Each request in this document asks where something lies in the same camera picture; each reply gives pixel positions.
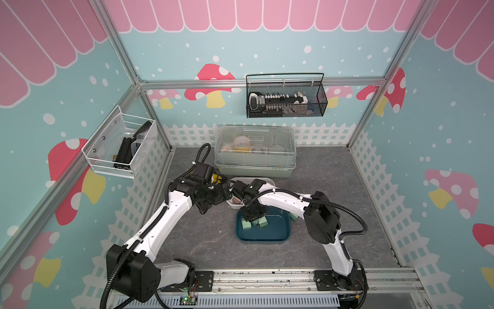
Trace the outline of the pink plug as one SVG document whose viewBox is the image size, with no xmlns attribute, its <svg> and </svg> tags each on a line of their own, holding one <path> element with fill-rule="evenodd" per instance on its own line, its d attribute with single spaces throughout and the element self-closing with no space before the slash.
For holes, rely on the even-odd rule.
<svg viewBox="0 0 494 309">
<path fill-rule="evenodd" d="M 242 205 L 242 204 L 243 204 L 243 202 L 242 202 L 242 200 L 241 200 L 241 199 L 239 199 L 239 198 L 237 198 L 237 197 L 233 196 L 233 197 L 232 197 L 232 204 L 234 204 L 234 205 Z"/>
</svg>

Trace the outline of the teal rectangular tray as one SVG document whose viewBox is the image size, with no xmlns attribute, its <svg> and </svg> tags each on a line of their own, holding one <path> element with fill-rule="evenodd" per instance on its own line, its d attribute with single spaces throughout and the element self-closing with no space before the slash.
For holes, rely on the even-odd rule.
<svg viewBox="0 0 494 309">
<path fill-rule="evenodd" d="M 243 230 L 241 226 L 242 212 L 238 211 L 235 223 L 235 235 L 240 242 L 252 244 L 277 244 L 284 243 L 292 233 L 289 212 L 276 207 L 270 207 L 265 216 L 268 226 L 261 229 L 253 227 Z"/>
</svg>

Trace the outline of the white rectangular tray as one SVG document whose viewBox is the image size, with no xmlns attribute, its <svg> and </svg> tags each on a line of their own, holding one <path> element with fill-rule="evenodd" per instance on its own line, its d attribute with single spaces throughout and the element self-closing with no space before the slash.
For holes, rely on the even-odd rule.
<svg viewBox="0 0 494 309">
<path fill-rule="evenodd" d="M 266 188 L 272 188 L 275 186 L 275 182 L 270 178 L 263 177 L 235 177 L 228 183 L 230 185 L 232 197 L 235 196 L 244 202 L 247 198 L 249 202 L 253 197 L 258 195 L 260 192 Z M 239 210 L 242 205 L 232 204 L 232 197 L 226 201 L 229 206 L 234 210 Z"/>
</svg>

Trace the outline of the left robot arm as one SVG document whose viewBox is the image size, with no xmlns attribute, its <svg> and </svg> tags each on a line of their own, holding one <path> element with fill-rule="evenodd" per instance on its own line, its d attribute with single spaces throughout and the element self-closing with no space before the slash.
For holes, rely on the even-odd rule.
<svg viewBox="0 0 494 309">
<path fill-rule="evenodd" d="M 158 297 L 160 289 L 176 286 L 190 292 L 197 284 L 193 263 L 175 259 L 155 262 L 158 251 L 181 217 L 197 207 L 205 214 L 212 206 L 230 199 L 228 180 L 205 160 L 212 146 L 203 144 L 192 166 L 171 181 L 165 199 L 145 225 L 123 245 L 113 245 L 106 254 L 108 279 L 100 299 L 100 308 L 107 308 L 111 291 L 128 298 L 123 308 L 137 300 L 142 303 Z"/>
</svg>

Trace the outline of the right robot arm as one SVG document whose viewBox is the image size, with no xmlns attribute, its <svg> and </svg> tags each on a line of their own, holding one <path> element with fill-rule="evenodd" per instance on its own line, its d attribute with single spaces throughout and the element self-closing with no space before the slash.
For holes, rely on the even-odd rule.
<svg viewBox="0 0 494 309">
<path fill-rule="evenodd" d="M 287 211 L 300 217 L 306 224 L 307 233 L 318 243 L 323 244 L 331 262 L 331 282 L 339 290 L 350 290 L 355 284 L 358 262 L 346 249 L 344 238 L 363 235 L 368 231 L 365 221 L 355 212 L 337 203 L 317 191 L 314 194 L 295 193 L 281 189 L 255 178 L 249 184 L 233 180 L 229 184 L 233 197 L 240 200 L 240 211 L 244 224 L 264 225 L 265 216 L 270 207 Z M 340 211 L 353 217 L 360 230 L 343 232 Z"/>
</svg>

